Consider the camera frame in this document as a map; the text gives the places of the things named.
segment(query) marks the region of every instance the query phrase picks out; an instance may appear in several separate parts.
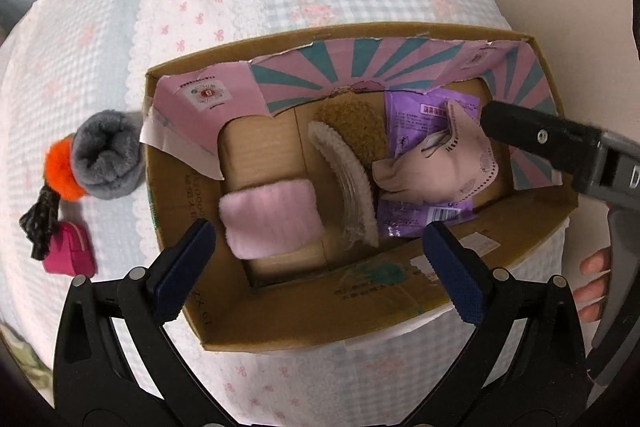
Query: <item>orange pom-pom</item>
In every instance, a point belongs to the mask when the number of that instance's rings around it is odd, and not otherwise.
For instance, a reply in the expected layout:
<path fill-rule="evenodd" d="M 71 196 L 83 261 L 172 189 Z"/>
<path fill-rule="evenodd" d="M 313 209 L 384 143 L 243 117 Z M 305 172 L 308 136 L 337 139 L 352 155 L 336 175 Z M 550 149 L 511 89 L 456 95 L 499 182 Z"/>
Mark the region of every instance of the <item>orange pom-pom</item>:
<path fill-rule="evenodd" d="M 86 191 L 71 170 L 71 140 L 67 137 L 51 146 L 44 158 L 44 179 L 63 200 L 78 201 Z"/>

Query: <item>metal screw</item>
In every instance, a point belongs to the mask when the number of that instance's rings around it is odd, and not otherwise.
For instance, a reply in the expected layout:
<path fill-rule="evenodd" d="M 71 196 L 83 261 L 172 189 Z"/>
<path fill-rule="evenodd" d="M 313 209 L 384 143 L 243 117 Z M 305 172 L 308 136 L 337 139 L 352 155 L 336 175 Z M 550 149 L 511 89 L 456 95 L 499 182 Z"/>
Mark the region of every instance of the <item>metal screw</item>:
<path fill-rule="evenodd" d="M 84 275 L 76 275 L 73 279 L 71 279 L 71 284 L 78 288 L 78 286 L 82 286 L 86 282 L 86 277 Z"/>
<path fill-rule="evenodd" d="M 561 275 L 554 275 L 553 282 L 559 288 L 564 288 L 566 286 L 566 279 Z"/>
<path fill-rule="evenodd" d="M 540 145 L 543 145 L 546 143 L 546 141 L 549 139 L 549 133 L 547 131 L 545 131 L 544 129 L 540 129 L 538 131 L 538 143 Z"/>
<path fill-rule="evenodd" d="M 504 268 L 496 268 L 494 270 L 494 279 L 498 281 L 506 281 L 509 278 L 509 272 Z"/>
<path fill-rule="evenodd" d="M 142 266 L 136 266 L 135 268 L 132 268 L 131 271 L 129 272 L 129 278 L 133 279 L 134 281 L 137 281 L 138 279 L 142 279 L 145 276 L 146 273 L 146 269 L 143 268 Z"/>

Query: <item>human hand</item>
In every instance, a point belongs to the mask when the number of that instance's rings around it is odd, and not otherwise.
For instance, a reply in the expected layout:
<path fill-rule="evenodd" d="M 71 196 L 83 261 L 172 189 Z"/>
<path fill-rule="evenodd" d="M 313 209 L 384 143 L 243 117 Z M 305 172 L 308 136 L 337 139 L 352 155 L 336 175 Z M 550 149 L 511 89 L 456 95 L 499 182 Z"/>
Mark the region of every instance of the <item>human hand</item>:
<path fill-rule="evenodd" d="M 580 263 L 580 273 L 584 276 L 606 272 L 600 277 L 597 277 L 597 279 L 574 291 L 576 304 L 599 299 L 597 302 L 585 306 L 578 312 L 582 322 L 595 322 L 599 321 L 602 317 L 605 298 L 609 294 L 610 273 L 608 270 L 611 270 L 611 247 L 598 250 Z"/>

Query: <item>gray plush cup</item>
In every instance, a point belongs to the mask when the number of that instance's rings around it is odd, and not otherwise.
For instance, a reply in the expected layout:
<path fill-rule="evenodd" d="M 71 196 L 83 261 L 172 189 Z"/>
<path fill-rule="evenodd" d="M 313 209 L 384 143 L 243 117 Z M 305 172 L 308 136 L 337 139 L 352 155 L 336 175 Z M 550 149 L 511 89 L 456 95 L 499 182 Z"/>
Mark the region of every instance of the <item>gray plush cup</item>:
<path fill-rule="evenodd" d="M 119 111 L 94 114 L 74 135 L 71 170 L 78 185 L 101 200 L 132 193 L 143 170 L 140 126 Z"/>

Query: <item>purple package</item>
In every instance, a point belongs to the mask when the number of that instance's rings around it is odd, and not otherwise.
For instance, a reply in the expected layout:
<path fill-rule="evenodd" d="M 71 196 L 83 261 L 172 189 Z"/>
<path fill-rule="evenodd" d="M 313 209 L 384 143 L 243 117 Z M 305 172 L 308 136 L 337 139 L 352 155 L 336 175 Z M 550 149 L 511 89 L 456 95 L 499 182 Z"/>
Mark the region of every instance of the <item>purple package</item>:
<path fill-rule="evenodd" d="M 425 94 L 385 91 L 389 157 L 398 158 L 425 137 L 446 129 L 447 100 L 456 100 L 469 115 L 478 119 L 480 100 L 470 94 L 449 89 L 435 89 Z M 462 223 L 474 217 L 472 200 L 436 206 L 378 201 L 378 231 L 389 237 L 420 237 L 431 221 Z"/>

